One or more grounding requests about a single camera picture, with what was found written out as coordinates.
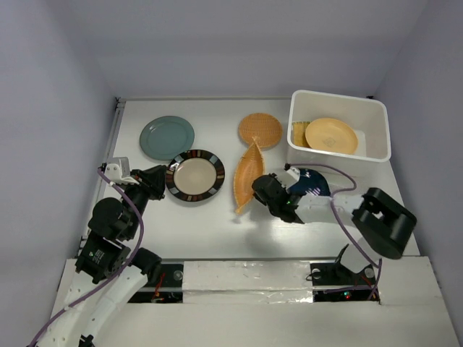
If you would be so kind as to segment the leaf shaped orange woven tray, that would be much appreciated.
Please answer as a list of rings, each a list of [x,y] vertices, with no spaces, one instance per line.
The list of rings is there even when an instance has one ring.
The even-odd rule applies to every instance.
[[[253,199],[252,183],[265,173],[265,161],[258,140],[259,137],[252,137],[251,145],[240,158],[234,174],[236,214],[241,214],[245,206]]]

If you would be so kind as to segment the dark blue shell shaped plate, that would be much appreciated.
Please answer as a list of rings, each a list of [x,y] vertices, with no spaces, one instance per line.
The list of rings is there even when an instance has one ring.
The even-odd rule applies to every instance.
[[[331,195],[331,190],[325,177],[309,168],[300,168],[299,181],[289,188],[289,192],[299,196],[310,194],[313,196],[329,197]]]

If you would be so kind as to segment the yellow green woven bamboo tray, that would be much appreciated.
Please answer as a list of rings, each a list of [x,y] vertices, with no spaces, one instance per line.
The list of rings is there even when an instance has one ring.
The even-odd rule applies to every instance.
[[[307,143],[306,136],[305,136],[305,131],[309,124],[310,124],[309,121],[297,121],[297,122],[292,123],[292,134],[293,134],[292,142],[297,147],[306,147],[306,148],[310,147]]]

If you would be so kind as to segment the plain orange round plate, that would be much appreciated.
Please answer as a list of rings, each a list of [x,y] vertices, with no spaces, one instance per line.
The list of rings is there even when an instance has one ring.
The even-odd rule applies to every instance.
[[[305,131],[308,145],[314,150],[353,155],[358,147],[354,130],[338,119],[320,118],[311,121]]]

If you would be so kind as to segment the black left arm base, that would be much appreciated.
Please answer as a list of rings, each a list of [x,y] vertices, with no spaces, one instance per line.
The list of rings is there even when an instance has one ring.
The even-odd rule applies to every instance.
[[[183,302],[183,262],[167,262],[155,280],[151,280],[129,300],[131,304],[180,304]]]

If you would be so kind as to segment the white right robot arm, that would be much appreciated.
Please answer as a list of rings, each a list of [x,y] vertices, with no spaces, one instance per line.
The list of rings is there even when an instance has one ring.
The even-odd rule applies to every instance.
[[[341,257],[335,279],[408,253],[416,217],[399,197],[346,174],[331,186],[317,170],[281,171],[208,186],[202,176],[179,184],[143,214],[143,246],[165,260],[319,260]]]

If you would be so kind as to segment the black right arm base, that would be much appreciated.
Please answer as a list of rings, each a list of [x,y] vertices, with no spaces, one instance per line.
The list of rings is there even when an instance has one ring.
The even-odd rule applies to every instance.
[[[367,262],[358,273],[341,264],[344,253],[352,245],[343,247],[338,256],[328,262],[311,262],[310,272],[305,277],[316,289],[315,302],[380,301],[375,268]]]

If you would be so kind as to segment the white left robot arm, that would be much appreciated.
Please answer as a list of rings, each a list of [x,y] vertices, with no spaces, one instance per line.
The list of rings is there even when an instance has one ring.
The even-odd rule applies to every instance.
[[[143,213],[150,201],[163,199],[166,167],[130,169],[127,158],[113,158],[98,175],[120,198],[95,204],[63,307],[32,346],[97,346],[133,295],[160,277],[161,258],[141,243]]]

